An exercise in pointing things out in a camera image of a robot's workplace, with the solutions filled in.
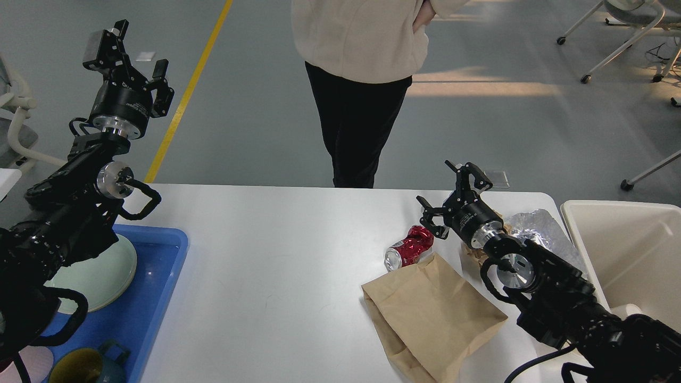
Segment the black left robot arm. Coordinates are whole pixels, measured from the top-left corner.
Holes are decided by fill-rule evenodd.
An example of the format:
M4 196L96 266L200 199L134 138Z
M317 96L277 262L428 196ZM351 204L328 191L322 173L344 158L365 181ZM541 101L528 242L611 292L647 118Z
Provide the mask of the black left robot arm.
M103 77L92 111L73 123L77 132L68 160L29 188L31 213L2 229L2 369L15 367L21 382L31 378L20 352L28 346L65 344L83 324L87 298L78 291L46 286L61 267L98 257L117 242L117 217L141 220L162 198L113 158L143 138L151 118L168 114L175 91L165 77L168 60L156 61L151 79L134 68L124 48L129 26L119 20L94 32L83 58Z

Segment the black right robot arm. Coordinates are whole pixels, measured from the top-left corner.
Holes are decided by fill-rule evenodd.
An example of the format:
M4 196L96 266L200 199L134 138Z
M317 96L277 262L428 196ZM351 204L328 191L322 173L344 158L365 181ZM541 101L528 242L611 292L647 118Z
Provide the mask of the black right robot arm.
M621 319L610 313L579 269L504 229L503 220L480 197L492 182L479 167L470 162L447 166L456 174L455 189L441 207L417 197L423 208L421 225L442 239L452 229L467 247L484 251L480 276L487 290L520 310L519 327L554 347L554 352L519 366L507 382L575 349L588 365L564 363L564 382L574 381L574 373L588 382L680 381L678 332L644 314Z

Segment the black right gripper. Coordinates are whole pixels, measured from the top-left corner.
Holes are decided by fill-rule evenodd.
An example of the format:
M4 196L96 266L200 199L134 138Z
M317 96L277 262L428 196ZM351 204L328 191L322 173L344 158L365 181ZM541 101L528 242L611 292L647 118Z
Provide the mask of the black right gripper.
M493 183L474 163L455 165L445 160L445 164L456 175L455 189L441 207L433 207L423 196L417 196L422 207L419 223L435 238L447 239L452 229L468 247L482 249L491 238L504 233L503 220L479 197ZM445 225L436 225L435 217L443 217Z

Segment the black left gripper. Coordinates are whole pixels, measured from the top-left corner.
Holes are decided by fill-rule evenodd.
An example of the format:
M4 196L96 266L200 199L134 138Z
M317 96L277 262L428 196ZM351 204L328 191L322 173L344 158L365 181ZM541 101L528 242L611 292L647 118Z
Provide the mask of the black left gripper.
M99 73L111 71L95 97L88 123L100 131L137 140L144 137L150 118L168 114L175 90L166 78L168 59L155 62L151 80L131 67L122 43L128 26L128 20L119 20L110 30L92 32L82 65Z

